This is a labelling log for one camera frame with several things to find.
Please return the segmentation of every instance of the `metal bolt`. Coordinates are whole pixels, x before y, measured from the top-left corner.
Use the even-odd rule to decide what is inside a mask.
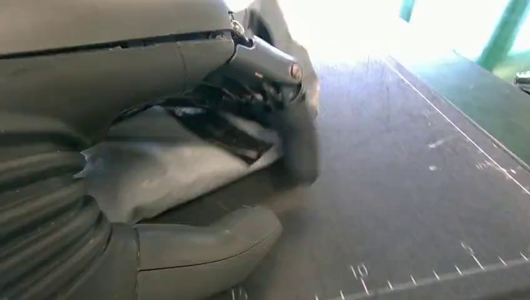
[[[302,67],[296,62],[291,65],[291,77],[296,80],[302,80]]]

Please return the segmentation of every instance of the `gray floor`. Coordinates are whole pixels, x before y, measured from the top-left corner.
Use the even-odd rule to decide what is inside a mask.
[[[528,173],[388,62],[366,56],[318,67],[322,174],[313,186],[281,187],[273,167],[160,220],[206,224],[244,204],[272,208],[284,235],[245,282],[250,299],[359,299],[387,290],[381,299],[469,299],[524,289]],[[521,265],[504,267],[499,256]],[[443,280],[431,283],[433,271]]]

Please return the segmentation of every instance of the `bright light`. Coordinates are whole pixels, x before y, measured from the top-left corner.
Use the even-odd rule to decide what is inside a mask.
[[[242,11],[246,9],[253,0],[224,0],[228,8],[233,12]]]

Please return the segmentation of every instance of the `floor marking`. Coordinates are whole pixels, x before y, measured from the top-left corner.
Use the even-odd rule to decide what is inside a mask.
[[[366,283],[364,283],[364,280],[362,277],[361,277],[361,283],[362,283],[362,286],[364,287],[364,291],[366,292],[366,294],[370,296],[370,291],[368,291],[368,288],[366,287]]]
[[[351,269],[351,271],[353,272],[353,276],[355,276],[355,279],[357,279],[357,273],[355,272],[355,269],[353,268],[352,265],[350,265],[349,267]]]
[[[456,271],[449,272],[449,273],[442,274],[442,275],[438,275],[438,273],[435,270],[432,270],[432,273],[434,274],[434,277],[421,278],[421,279],[418,279],[418,280],[416,280],[416,278],[414,278],[416,284],[414,284],[412,281],[391,284],[388,281],[387,284],[390,283],[392,288],[390,288],[390,285],[385,284],[384,287],[380,287],[380,288],[369,290],[368,287],[366,286],[366,283],[364,282],[364,279],[361,277],[360,280],[361,280],[362,286],[364,288],[364,292],[357,292],[357,293],[354,293],[354,294],[345,295],[345,298],[347,300],[367,299],[367,298],[371,298],[371,297],[376,296],[376,295],[397,293],[399,291],[404,291],[404,290],[408,290],[408,289],[414,289],[414,288],[418,288],[420,286],[427,286],[427,285],[430,285],[430,284],[442,283],[444,281],[452,281],[452,280],[456,280],[456,279],[461,279],[462,277],[465,277],[465,276],[472,276],[472,275],[475,275],[475,274],[480,274],[480,273],[485,273],[485,272],[490,272],[490,271],[497,271],[497,270],[502,270],[502,269],[509,269],[509,268],[516,267],[516,266],[522,266],[522,265],[530,264],[530,259],[528,261],[525,260],[524,258],[512,259],[512,260],[509,260],[509,261],[504,261],[500,256],[498,258],[499,258],[499,262],[498,263],[484,266],[484,269],[481,269],[480,267],[475,267],[475,268],[472,268],[472,269],[466,269],[464,271],[461,271],[458,268],[458,266],[455,266],[455,270]],[[342,300],[342,299],[340,297],[337,297],[337,298],[333,298],[332,300]]]
[[[418,93],[427,103],[432,106],[449,124],[451,124],[459,133],[461,133],[473,146],[477,147],[479,151],[484,154],[492,163],[495,164],[496,167],[499,168],[499,170],[502,170],[503,168],[501,165],[495,161],[488,153],[486,153],[479,145],[477,145],[476,142],[474,142],[460,127],[456,126],[434,103],[432,103],[426,96],[424,96],[418,89],[416,89],[413,84],[411,84],[410,81],[408,81],[398,70],[394,69],[385,59],[382,60],[384,64],[386,64],[390,70],[392,70],[394,73],[396,73],[408,86],[410,86],[416,93]],[[530,191],[526,189],[519,181],[517,181],[515,178],[513,178],[510,173],[508,173],[506,170],[501,171],[506,175],[506,178],[511,179],[513,182],[515,182],[523,191],[526,192],[526,194],[530,194]]]
[[[473,259],[477,262],[479,267],[483,270],[484,266],[480,263],[479,259],[475,256],[475,254],[472,254],[471,257],[473,257]]]
[[[364,263],[357,267],[357,271],[359,271],[359,275],[361,275],[361,277],[368,275],[368,269],[366,269]]]

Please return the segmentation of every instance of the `measurement scale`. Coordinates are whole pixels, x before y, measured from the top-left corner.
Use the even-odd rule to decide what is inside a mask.
[[[500,269],[508,269],[514,266],[520,266],[523,264],[530,264],[530,254],[520,252],[519,257],[516,259],[505,260],[501,256],[498,256],[498,262],[488,265],[483,265],[478,257],[475,255],[473,249],[464,242],[461,242],[462,248],[470,255],[471,259],[476,263],[476,267],[461,269],[457,265],[454,265],[454,272],[439,274],[436,270],[432,270],[432,276],[424,278],[415,278],[410,275],[410,280],[406,282],[391,282],[387,281],[386,286],[379,286],[377,288],[371,288],[366,284],[368,279],[368,268],[362,262],[357,266],[349,266],[349,269],[353,273],[355,280],[361,283],[364,292],[358,292],[356,294],[344,295],[342,291],[339,291],[339,297],[332,298],[331,300],[358,300],[370,298],[372,296],[380,296],[383,294],[395,293],[398,291],[405,291],[409,289],[415,289],[420,286],[428,286],[430,284],[443,283],[444,281],[451,281],[466,276],[471,276],[479,273],[497,271]],[[319,300],[318,295],[315,295],[315,300]]]

